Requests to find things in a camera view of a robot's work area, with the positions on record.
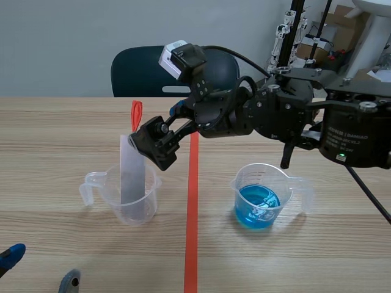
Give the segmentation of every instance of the plastic measuring cup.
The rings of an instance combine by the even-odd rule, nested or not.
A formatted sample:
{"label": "plastic measuring cup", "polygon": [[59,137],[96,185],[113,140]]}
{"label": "plastic measuring cup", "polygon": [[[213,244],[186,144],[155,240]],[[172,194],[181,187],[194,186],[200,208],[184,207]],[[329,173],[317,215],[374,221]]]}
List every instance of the plastic measuring cup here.
{"label": "plastic measuring cup", "polygon": [[235,191],[235,213],[249,228],[266,228],[273,224],[294,194],[301,194],[302,209],[312,205],[311,184],[300,177],[289,177],[279,168],[268,164],[244,166],[231,181]]}
{"label": "plastic measuring cup", "polygon": [[93,187],[99,190],[103,200],[107,202],[118,219],[128,225],[141,225],[155,214],[158,205],[156,190],[161,185],[160,178],[150,166],[145,166],[145,191],[138,200],[124,203],[121,199],[120,166],[115,165],[106,172],[93,172],[86,175],[84,183],[80,185],[80,195],[86,206],[93,205]]}

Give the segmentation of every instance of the wooden table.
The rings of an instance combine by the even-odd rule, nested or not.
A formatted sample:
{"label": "wooden table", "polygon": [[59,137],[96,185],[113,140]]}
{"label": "wooden table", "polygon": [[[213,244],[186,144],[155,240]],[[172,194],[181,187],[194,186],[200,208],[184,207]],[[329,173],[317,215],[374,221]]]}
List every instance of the wooden table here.
{"label": "wooden table", "polygon": [[[177,99],[142,98],[143,121]],[[72,268],[81,292],[183,292],[189,137],[159,190],[158,212],[122,225],[96,197],[83,206],[86,173],[119,161],[130,132],[130,98],[0,98],[0,250],[27,252],[0,280],[0,292],[57,292]],[[294,152],[289,172],[313,182],[313,211],[299,199],[271,229],[237,224],[228,187],[240,167],[279,165],[282,144],[257,133],[200,138],[199,292],[390,292],[391,229],[340,165],[317,150]],[[358,170],[387,209],[391,173]]]}

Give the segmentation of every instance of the red tape line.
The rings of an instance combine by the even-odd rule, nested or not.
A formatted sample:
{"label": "red tape line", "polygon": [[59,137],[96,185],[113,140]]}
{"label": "red tape line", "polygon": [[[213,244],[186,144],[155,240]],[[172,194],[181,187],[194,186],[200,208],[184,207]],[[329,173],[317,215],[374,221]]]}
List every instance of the red tape line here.
{"label": "red tape line", "polygon": [[195,132],[190,135],[184,293],[198,292],[198,161],[199,134]]}

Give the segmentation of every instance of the gray object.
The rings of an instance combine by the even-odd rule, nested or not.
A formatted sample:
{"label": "gray object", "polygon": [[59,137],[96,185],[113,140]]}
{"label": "gray object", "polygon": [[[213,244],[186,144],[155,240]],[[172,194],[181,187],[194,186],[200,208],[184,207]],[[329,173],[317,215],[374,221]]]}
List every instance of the gray object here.
{"label": "gray object", "polygon": [[391,70],[391,53],[384,54],[380,57],[380,69]]}
{"label": "gray object", "polygon": [[80,271],[73,269],[62,279],[59,293],[78,293],[80,285]]}
{"label": "gray object", "polygon": [[280,90],[280,86],[278,84],[268,85],[268,92],[275,93]]}
{"label": "gray object", "polygon": [[291,68],[289,68],[287,66],[277,67],[276,68],[276,72],[279,73],[279,74],[290,73],[291,72]]}
{"label": "gray object", "polygon": [[378,110],[377,106],[378,105],[376,103],[367,101],[367,102],[361,102],[359,104],[359,109],[362,112],[373,113],[373,112],[376,112]]}

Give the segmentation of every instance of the chair backrest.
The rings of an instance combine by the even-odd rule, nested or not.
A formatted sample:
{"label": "chair backrest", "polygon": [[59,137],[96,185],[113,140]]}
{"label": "chair backrest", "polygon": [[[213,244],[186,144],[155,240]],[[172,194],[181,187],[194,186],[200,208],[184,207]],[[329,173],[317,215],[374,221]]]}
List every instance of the chair backrest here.
{"label": "chair backrest", "polygon": [[[159,65],[163,46],[130,48],[120,52],[111,66],[114,96],[186,97],[189,92],[164,92],[163,87],[187,87]],[[205,78],[215,89],[231,89],[239,78],[239,66],[230,54],[214,49],[205,51]]]}

